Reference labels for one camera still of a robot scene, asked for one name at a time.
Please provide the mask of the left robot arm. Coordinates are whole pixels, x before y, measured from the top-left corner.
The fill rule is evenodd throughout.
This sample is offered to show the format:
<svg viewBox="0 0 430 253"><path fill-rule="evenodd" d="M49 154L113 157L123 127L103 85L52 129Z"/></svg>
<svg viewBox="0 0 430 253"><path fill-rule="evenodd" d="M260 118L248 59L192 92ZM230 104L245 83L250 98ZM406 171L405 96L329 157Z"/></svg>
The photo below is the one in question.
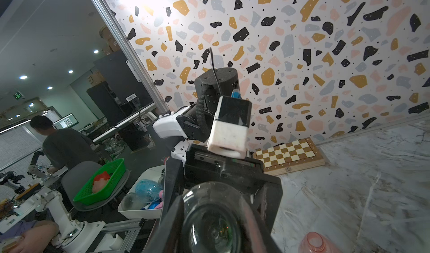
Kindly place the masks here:
<svg viewBox="0 0 430 253"><path fill-rule="evenodd" d="M252 103L234 68L194 82L196 103L159 117L149 132L165 159L160 224L149 249L180 253L269 253L283 195L280 178L246 156Z"/></svg>

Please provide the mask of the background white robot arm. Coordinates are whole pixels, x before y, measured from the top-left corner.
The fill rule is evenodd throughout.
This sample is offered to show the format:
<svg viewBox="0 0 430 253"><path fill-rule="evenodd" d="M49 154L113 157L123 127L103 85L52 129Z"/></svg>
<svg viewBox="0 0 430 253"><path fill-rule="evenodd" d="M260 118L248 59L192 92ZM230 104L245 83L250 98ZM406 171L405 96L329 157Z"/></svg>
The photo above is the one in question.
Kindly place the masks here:
<svg viewBox="0 0 430 253"><path fill-rule="evenodd" d="M36 211L49 210L59 227L59 234L52 239L52 245L65 253L87 252L106 225L104 221L89 223L72 219L63 204L61 193L56 190L42 188L31 200Z"/></svg>

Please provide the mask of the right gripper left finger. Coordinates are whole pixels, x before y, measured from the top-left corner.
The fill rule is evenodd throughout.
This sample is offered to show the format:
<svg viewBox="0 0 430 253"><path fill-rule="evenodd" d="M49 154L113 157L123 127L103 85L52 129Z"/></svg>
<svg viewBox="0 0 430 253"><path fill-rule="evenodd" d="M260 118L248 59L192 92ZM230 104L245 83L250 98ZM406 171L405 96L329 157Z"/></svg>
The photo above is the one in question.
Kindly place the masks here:
<svg viewBox="0 0 430 253"><path fill-rule="evenodd" d="M144 253L177 253L179 237L184 222L184 202L176 197L167 215L161 220L156 231L151 235Z"/></svg>

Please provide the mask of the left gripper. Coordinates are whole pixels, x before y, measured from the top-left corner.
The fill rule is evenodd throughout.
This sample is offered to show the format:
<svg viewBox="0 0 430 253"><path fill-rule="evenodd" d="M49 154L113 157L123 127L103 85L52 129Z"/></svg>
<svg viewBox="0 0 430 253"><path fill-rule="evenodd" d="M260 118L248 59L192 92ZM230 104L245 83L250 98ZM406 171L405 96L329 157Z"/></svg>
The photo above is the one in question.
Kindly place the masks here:
<svg viewBox="0 0 430 253"><path fill-rule="evenodd" d="M267 229L271 243L274 221L283 196L281 179L265 174L262 161L254 158L232 159L209 152L206 147L193 144L186 153L185 168L181 160L168 158L165 163L164 199L160 217L162 222L176 197L184 187L203 182L222 182L253 196L252 208Z"/></svg>

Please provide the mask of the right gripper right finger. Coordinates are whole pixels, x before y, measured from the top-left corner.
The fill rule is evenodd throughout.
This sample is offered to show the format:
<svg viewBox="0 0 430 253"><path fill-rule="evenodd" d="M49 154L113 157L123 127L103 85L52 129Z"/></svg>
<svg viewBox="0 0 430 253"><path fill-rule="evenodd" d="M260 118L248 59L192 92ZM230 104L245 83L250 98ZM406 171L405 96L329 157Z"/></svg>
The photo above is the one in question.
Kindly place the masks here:
<svg viewBox="0 0 430 253"><path fill-rule="evenodd" d="M244 229L244 253L271 253L271 240L257 212L246 199L240 199L240 215Z"/></svg>

